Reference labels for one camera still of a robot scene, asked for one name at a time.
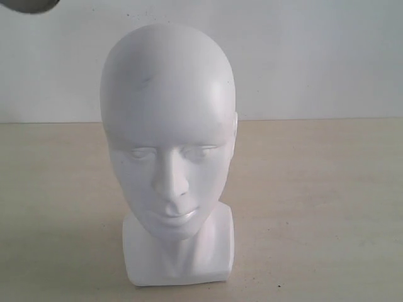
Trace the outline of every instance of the white wall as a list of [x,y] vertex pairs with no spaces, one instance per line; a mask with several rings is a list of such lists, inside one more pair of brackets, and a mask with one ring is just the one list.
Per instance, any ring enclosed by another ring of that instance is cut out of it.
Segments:
[[149,23],[222,46],[243,120],[403,116],[402,0],[61,0],[0,8],[0,122],[99,121],[109,49]]

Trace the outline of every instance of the mannequin lips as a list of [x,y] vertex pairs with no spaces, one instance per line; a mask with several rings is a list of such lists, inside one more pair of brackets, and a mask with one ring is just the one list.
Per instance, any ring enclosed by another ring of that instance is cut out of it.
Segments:
[[178,226],[184,225],[186,222],[191,220],[191,218],[194,217],[194,215],[196,214],[197,210],[198,210],[198,208],[190,211],[187,214],[180,215],[180,216],[160,215],[160,214],[157,214],[157,213],[151,212],[151,211],[149,211],[149,215],[165,225],[169,225],[172,227],[178,227]]

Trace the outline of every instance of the mannequin face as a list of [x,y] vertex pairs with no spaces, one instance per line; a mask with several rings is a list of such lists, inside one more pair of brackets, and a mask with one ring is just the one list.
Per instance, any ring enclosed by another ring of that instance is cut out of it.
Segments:
[[114,76],[109,85],[105,76],[101,109],[111,163],[132,212],[151,235],[177,241],[194,236],[219,201],[237,115],[225,56],[218,53],[219,62],[211,65],[218,69],[212,69],[182,64],[186,56],[180,53],[164,65],[165,54],[156,55],[157,73],[144,59],[140,67],[122,64],[124,81]]

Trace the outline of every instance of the beige tabletop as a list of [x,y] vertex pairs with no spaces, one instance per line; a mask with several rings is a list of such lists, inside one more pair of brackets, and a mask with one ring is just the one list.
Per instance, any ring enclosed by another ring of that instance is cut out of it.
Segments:
[[403,119],[241,122],[228,282],[136,288],[100,124],[0,125],[0,301],[403,301]]

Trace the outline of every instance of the mannequin nose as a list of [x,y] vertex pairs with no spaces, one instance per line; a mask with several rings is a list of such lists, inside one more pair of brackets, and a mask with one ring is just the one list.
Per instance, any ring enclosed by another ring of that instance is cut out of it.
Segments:
[[188,192],[189,183],[179,154],[171,151],[161,156],[152,187],[163,200],[173,203]]

